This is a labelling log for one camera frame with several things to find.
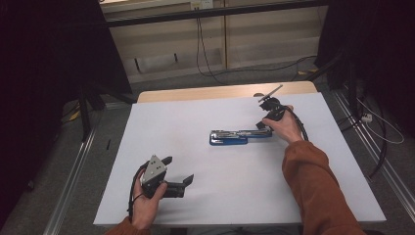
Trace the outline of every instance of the person's left hand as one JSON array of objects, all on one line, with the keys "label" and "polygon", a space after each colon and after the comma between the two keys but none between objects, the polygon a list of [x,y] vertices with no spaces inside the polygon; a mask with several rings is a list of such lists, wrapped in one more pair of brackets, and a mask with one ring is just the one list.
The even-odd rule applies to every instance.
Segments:
[{"label": "person's left hand", "polygon": [[[142,169],[137,176],[137,180],[134,185],[134,198],[143,193],[141,188],[141,175],[143,175],[145,169]],[[157,210],[159,207],[159,201],[164,195],[165,190],[167,189],[167,184],[162,183],[159,188],[156,190],[155,195],[152,199],[148,199],[146,196],[141,195],[134,202],[134,214],[132,216],[131,224],[137,229],[150,229],[150,226],[153,224]]]}]

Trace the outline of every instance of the hand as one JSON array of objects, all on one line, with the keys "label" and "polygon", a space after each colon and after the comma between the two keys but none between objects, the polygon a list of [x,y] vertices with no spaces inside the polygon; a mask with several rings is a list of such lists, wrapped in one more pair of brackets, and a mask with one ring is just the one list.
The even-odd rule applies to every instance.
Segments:
[{"label": "hand", "polygon": [[[138,195],[143,193],[143,189],[141,188],[140,178],[143,175],[145,169],[142,169],[137,176],[137,180],[135,181],[134,185],[134,198]],[[131,224],[141,230],[141,229],[149,229],[150,226],[153,224],[157,210],[159,207],[159,201],[164,195],[165,190],[167,189],[167,184],[162,183],[159,188],[156,190],[155,195],[152,199],[146,198],[146,196],[142,195],[134,202],[134,214],[132,216]]]},{"label": "hand", "polygon": [[284,112],[283,117],[279,121],[263,118],[262,122],[265,125],[268,125],[271,128],[273,128],[275,133],[277,133],[281,138],[286,140],[289,144],[302,140],[299,126],[297,125],[296,120],[289,111]]}]

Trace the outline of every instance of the electrical outlet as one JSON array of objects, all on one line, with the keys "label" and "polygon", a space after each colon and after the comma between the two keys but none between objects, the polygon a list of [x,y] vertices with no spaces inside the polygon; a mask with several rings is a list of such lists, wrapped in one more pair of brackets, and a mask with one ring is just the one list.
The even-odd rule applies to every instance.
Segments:
[{"label": "electrical outlet", "polygon": [[190,2],[190,10],[194,11],[194,10],[198,10],[198,9],[202,9],[201,1]]},{"label": "electrical outlet", "polygon": [[201,5],[201,9],[211,9],[213,8],[213,0],[202,0]]},{"label": "electrical outlet", "polygon": [[371,122],[372,121],[372,115],[371,114],[363,114],[362,120],[365,122]]}]

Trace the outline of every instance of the table surface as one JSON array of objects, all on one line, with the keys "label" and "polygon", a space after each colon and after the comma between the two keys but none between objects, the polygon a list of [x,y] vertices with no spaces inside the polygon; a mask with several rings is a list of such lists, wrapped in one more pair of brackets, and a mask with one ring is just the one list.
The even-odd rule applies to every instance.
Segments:
[{"label": "table surface", "polygon": [[311,81],[293,81],[279,83],[262,83],[249,85],[214,86],[189,89],[145,91],[138,97],[139,103],[160,101],[205,100],[235,97],[252,97],[256,93],[268,94],[280,84],[283,85],[276,94],[316,93]]},{"label": "table surface", "polygon": [[[114,202],[127,197],[135,166],[141,165],[152,154],[161,159],[173,156],[166,175],[168,181],[180,182],[195,174],[194,182],[186,189],[183,199],[161,200],[155,225],[300,223],[298,206],[281,171],[286,142],[273,136],[250,140],[243,146],[214,147],[208,143],[208,134],[213,129],[254,128],[266,113],[258,107],[258,98],[253,98],[253,94],[266,94],[279,84],[155,91],[140,95],[139,103],[131,110],[94,224],[112,226],[126,216],[124,205]],[[356,218],[359,221],[385,220],[321,94],[316,93],[313,84],[308,82],[283,85],[285,89],[280,91],[286,94],[300,93],[301,86],[313,88],[303,90],[308,94],[282,95],[278,91],[274,96],[283,104],[296,107],[310,140],[327,153],[330,166]],[[149,99],[150,93],[156,95],[155,100]],[[214,94],[238,98],[214,99],[217,98]],[[204,99],[192,99],[199,95]],[[160,99],[168,101],[151,102]],[[253,192],[254,197],[244,197]]]}]

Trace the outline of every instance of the person's right hand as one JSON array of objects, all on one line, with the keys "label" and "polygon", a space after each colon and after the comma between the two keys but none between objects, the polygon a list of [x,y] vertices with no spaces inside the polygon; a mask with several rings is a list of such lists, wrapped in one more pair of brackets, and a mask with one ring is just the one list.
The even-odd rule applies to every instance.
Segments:
[{"label": "person's right hand", "polygon": [[302,140],[301,131],[297,125],[296,120],[293,115],[286,111],[284,112],[283,117],[279,121],[275,121],[268,118],[263,118],[262,122],[265,125],[274,129],[274,132],[277,133],[281,138],[286,140],[289,144]]}]

